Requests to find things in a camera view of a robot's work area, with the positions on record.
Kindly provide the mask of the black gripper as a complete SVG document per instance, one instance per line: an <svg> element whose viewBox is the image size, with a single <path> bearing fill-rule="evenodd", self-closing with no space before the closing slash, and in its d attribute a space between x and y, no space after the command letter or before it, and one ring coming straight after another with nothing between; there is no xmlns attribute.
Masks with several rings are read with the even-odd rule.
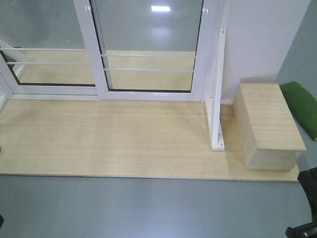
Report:
<svg viewBox="0 0 317 238"><path fill-rule="evenodd" d="M297 177L308 199L312 220L317 220L317 168L302 171ZM316 238L317 223L311 222L298 227L288 227L286 232L288 238Z"/></svg>

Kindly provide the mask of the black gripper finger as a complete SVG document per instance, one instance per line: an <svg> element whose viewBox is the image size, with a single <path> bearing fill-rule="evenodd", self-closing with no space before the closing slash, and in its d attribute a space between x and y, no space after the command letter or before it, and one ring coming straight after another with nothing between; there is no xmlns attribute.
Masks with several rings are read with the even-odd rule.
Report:
<svg viewBox="0 0 317 238"><path fill-rule="evenodd" d="M4 218L2 217L2 215L0 215L0 228L1 228L2 225L3 225L3 222L4 222Z"/></svg>

